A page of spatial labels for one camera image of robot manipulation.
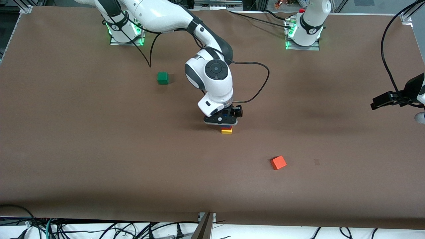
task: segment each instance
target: table surface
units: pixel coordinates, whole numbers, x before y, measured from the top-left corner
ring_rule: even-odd
[[[42,217],[177,221],[214,211],[240,224],[425,228],[418,110],[369,106],[392,90],[380,59],[390,16],[330,15],[320,51],[294,51],[279,27],[225,10],[194,14],[235,61],[271,70],[232,135],[202,122],[202,93],[184,74],[198,51],[186,32],[160,36],[148,68],[134,47],[109,46],[96,9],[23,15],[0,67],[0,202]],[[385,51],[400,87],[425,70],[398,20]],[[230,68],[235,100],[266,76]],[[159,71],[170,85],[158,85]],[[288,165],[274,171],[279,155]]]

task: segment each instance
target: stacked blocks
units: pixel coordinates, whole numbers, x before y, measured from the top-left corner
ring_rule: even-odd
[[[156,80],[160,85],[168,85],[170,83],[167,72],[158,72]]]
[[[283,158],[282,155],[280,155],[277,158],[272,159],[271,163],[272,163],[274,170],[278,170],[278,169],[281,169],[281,168],[286,166],[286,161],[285,161],[285,159]]]
[[[222,134],[232,134],[233,132],[233,126],[232,125],[222,125],[221,126],[221,133]]]

